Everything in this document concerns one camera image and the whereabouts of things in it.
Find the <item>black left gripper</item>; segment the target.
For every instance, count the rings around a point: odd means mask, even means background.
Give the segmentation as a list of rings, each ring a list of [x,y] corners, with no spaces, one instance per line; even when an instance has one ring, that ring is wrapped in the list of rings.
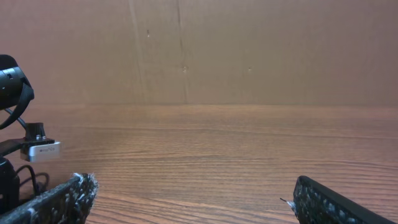
[[[14,170],[6,155],[25,146],[25,138],[9,139],[1,142],[1,214],[19,206],[20,178],[18,173],[25,168]]]

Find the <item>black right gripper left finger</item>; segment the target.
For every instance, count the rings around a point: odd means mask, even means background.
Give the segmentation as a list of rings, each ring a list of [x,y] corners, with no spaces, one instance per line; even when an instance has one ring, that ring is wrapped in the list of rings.
[[[84,223],[97,193],[93,174],[74,173],[67,182],[1,215],[1,224]]]

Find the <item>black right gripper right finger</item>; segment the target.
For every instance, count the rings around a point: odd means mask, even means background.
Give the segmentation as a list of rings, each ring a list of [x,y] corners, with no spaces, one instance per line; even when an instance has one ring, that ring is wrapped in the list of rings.
[[[394,224],[305,175],[286,204],[300,224]]]

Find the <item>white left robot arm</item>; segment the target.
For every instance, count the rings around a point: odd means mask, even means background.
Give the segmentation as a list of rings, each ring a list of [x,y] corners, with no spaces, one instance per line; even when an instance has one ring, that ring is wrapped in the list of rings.
[[[10,55],[1,55],[1,109],[9,117],[1,123],[4,129],[15,122],[34,98],[30,84]],[[19,204],[20,179],[11,162],[1,156],[1,214]]]

